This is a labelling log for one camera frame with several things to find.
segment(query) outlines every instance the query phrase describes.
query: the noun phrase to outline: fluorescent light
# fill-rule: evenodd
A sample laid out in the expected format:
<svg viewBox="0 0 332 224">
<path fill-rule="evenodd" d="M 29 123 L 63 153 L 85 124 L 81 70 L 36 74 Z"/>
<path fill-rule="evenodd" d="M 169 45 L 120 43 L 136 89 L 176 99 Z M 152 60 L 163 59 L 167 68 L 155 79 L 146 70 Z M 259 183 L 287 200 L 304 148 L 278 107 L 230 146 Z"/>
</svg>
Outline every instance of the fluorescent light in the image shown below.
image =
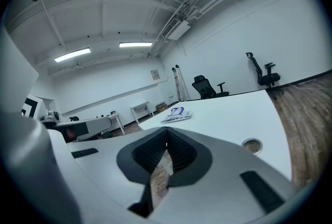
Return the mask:
<svg viewBox="0 0 332 224">
<path fill-rule="evenodd" d="M 120 48 L 122 47 L 150 47 L 152 43 L 121 43 Z"/>
<path fill-rule="evenodd" d="M 58 58 L 55 58 L 55 61 L 59 63 L 63 60 L 66 60 L 66 59 L 69 59 L 69 58 L 72 58 L 72 57 L 75 57 L 75 56 L 78 56 L 78 55 L 82 55 L 82 54 L 85 54 L 85 53 L 89 53 L 89 52 L 90 52 L 90 48 L 79 50 L 79 51 L 76 51 L 76 52 L 71 52 L 69 54 L 66 54 L 66 55 L 60 56 Z"/>
</svg>

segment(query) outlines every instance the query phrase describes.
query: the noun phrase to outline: wooden floor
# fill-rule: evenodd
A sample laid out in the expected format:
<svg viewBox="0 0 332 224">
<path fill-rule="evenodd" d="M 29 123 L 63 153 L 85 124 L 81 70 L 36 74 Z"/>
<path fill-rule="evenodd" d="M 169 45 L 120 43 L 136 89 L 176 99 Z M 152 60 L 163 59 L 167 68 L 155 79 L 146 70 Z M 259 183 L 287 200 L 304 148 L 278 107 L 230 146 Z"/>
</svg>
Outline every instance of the wooden floor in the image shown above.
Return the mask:
<svg viewBox="0 0 332 224">
<path fill-rule="evenodd" d="M 292 182 L 299 189 L 318 179 L 332 147 L 332 74 L 283 88 L 272 100 L 283 123 L 292 161 Z M 141 122 L 151 118 L 144 117 Z M 127 134 L 141 129 L 136 123 Z M 122 135 L 121 131 L 114 136 Z M 165 158 L 171 166 L 169 154 Z M 167 194 L 168 174 L 158 165 L 151 176 L 154 207 Z"/>
</svg>

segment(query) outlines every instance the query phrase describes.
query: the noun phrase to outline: desk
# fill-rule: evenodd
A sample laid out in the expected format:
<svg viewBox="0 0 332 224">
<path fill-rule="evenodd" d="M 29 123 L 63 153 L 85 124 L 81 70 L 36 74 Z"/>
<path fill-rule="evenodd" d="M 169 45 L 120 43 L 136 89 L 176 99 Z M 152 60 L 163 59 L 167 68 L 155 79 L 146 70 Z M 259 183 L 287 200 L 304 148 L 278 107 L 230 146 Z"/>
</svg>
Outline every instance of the desk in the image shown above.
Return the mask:
<svg viewBox="0 0 332 224">
<path fill-rule="evenodd" d="M 121 131 L 122 131 L 122 133 L 123 133 L 123 135 L 125 135 L 126 133 L 124 132 L 124 126 L 122 125 L 122 123 L 120 122 L 120 120 L 119 120 L 119 116 L 118 116 L 118 113 L 116 113 L 116 114 L 114 114 L 114 115 L 110 115 L 110 116 L 107 116 L 109 119 L 114 119 L 114 118 L 116 118 L 116 120 L 118 121 L 118 123 L 119 123 L 119 125 L 120 125 L 120 129 L 121 129 Z"/>
<path fill-rule="evenodd" d="M 130 107 L 130 108 L 131 108 L 131 111 L 132 111 L 133 114 L 134 114 L 135 120 L 136 120 L 136 122 L 137 122 L 138 124 L 139 124 L 140 122 L 139 122 L 139 120 L 138 120 L 138 118 L 137 118 L 137 116 L 136 116 L 135 109 L 141 108 L 141 107 L 143 107 L 143 106 L 146 106 L 147 109 L 148 109 L 148 111 L 149 111 L 149 114 L 150 114 L 150 115 L 152 114 L 152 116 L 154 116 L 154 112 L 151 110 L 149 102 L 144 102 L 144 103 L 142 103 L 142 104 L 140 104 L 140 105 L 136 105 L 136 106 L 134 106 L 134 107 Z"/>
<path fill-rule="evenodd" d="M 262 142 L 257 157 L 292 178 L 291 157 L 288 142 L 279 115 L 265 90 L 209 100 L 179 102 L 175 107 L 192 110 L 190 119 L 161 123 L 171 109 L 152 117 L 139 127 L 143 130 L 154 127 L 174 127 L 204 134 L 242 145 L 255 138 Z"/>
</svg>

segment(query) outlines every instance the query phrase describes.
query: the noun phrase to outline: white ceiling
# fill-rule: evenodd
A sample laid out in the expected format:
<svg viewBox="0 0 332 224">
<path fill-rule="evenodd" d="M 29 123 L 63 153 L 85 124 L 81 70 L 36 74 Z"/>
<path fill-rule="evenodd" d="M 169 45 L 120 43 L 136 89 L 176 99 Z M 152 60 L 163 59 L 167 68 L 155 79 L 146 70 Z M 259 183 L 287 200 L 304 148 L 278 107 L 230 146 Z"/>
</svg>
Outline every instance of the white ceiling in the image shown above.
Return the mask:
<svg viewBox="0 0 332 224">
<path fill-rule="evenodd" d="M 13 0 L 5 24 L 18 48 L 35 67 L 59 76 L 103 62 L 145 57 L 149 48 L 119 48 L 119 43 L 152 41 L 156 45 L 160 43 L 163 27 L 173 14 L 182 11 L 184 2 L 202 8 L 209 1 L 44 0 L 44 8 L 42 0 Z M 54 61 L 85 47 L 90 47 L 90 54 L 61 63 Z"/>
</svg>

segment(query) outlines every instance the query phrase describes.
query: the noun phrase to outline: office chair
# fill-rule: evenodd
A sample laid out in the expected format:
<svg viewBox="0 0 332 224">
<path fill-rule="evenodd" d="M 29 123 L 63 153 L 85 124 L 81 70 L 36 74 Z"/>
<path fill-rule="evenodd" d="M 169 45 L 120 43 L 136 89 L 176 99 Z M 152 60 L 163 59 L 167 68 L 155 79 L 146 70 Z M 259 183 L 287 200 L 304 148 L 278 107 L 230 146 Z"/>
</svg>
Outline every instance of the office chair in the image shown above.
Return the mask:
<svg viewBox="0 0 332 224">
<path fill-rule="evenodd" d="M 201 99 L 212 99 L 215 97 L 226 97 L 229 95 L 229 92 L 223 91 L 223 84 L 225 82 L 217 85 L 220 86 L 221 93 L 216 93 L 211 87 L 210 82 L 204 76 L 194 77 L 195 82 L 191 85 L 201 94 Z"/>
<path fill-rule="evenodd" d="M 77 116 L 73 116 L 73 117 L 69 117 L 69 120 L 71 122 L 73 122 L 73 121 L 79 121 L 79 118 Z"/>
<path fill-rule="evenodd" d="M 274 86 L 274 82 L 280 80 L 280 75 L 278 73 L 271 73 L 271 68 L 275 66 L 273 63 L 268 63 L 265 65 L 265 68 L 268 71 L 268 74 L 263 76 L 262 70 L 257 63 L 256 59 L 252 52 L 246 53 L 247 57 L 253 62 L 254 66 L 256 67 L 257 72 L 257 82 L 260 86 L 268 86 L 268 91 L 271 93 L 274 99 L 276 99 L 275 95 L 272 93 L 272 86 Z"/>
</svg>

